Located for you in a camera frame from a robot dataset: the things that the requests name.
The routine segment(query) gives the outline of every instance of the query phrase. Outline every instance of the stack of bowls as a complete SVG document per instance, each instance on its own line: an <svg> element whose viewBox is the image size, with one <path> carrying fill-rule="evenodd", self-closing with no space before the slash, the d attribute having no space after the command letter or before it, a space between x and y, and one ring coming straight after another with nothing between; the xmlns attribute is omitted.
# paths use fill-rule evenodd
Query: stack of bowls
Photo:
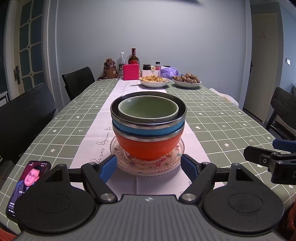
<svg viewBox="0 0 296 241"><path fill-rule="evenodd" d="M178 144L184 130L186 105L170 94L130 93L111 104L112 125L119 145L142 160L155 160Z"/></svg>

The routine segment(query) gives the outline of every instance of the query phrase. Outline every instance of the metal screw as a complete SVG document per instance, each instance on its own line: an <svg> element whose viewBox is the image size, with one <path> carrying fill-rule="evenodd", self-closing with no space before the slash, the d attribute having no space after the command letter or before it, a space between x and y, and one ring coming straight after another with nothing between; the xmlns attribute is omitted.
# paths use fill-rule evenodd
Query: metal screw
<svg viewBox="0 0 296 241"><path fill-rule="evenodd" d="M196 196L192 193L186 193L186 194L183 194L181 198L185 201L191 202L196 199Z"/></svg>
<svg viewBox="0 0 296 241"><path fill-rule="evenodd" d="M101 195L101 199L104 201L112 201L115 196L112 193L104 193Z"/></svg>

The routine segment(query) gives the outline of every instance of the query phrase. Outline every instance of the pink glass plate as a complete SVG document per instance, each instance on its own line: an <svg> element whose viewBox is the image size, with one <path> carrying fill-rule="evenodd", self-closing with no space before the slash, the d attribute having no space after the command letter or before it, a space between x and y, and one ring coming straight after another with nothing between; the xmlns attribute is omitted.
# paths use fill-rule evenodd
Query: pink glass plate
<svg viewBox="0 0 296 241"><path fill-rule="evenodd" d="M110 152L116 155L117 166L124 172L137 176L159 176L180 164L181 156L184 154L184 143L180 139L177 146L167 155L153 161L145 161L126 152L114 137L110 144Z"/></svg>

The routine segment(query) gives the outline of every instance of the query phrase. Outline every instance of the glass paneled door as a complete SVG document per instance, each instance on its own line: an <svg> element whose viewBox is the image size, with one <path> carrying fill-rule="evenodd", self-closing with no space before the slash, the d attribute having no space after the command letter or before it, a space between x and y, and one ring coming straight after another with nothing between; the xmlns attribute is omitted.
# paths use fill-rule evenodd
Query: glass paneled door
<svg viewBox="0 0 296 241"><path fill-rule="evenodd" d="M15 80L22 94L45 82L42 58L44 0L20 0L15 18Z"/></svg>

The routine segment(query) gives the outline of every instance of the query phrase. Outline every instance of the dining table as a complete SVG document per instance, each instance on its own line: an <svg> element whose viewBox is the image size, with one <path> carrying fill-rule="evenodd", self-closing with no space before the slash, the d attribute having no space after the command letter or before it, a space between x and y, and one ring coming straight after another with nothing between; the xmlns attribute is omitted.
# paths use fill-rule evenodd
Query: dining table
<svg viewBox="0 0 296 241"><path fill-rule="evenodd" d="M0 190L1 224L16 234L20 233L18 225L7 218L5 209L28 161L49 161L52 167L66 164L68 168L102 161L110 155L110 143L114 137L110 116L112 101L129 92L152 90L141 87L136 80L107 79L94 82L72 100L36 137L9 174ZM232 163L241 163L282 199L285 209L294 203L294 186L272 183L267 167L246 161L243 156L247 146L275 150L272 147L274 137L259 123L202 85L184 89L170 82L159 91L180 98L187 106L186 126L181 137L185 153L197 161L210 161L217 167L227 168ZM117 181L107 184L117 195L168 194L166 192L180 195L191 182L186 179L183 186L178 187L178 175L184 176L180 166L175 172L143 179L117 169L114 173ZM81 183L72 185L83 188Z"/></svg>

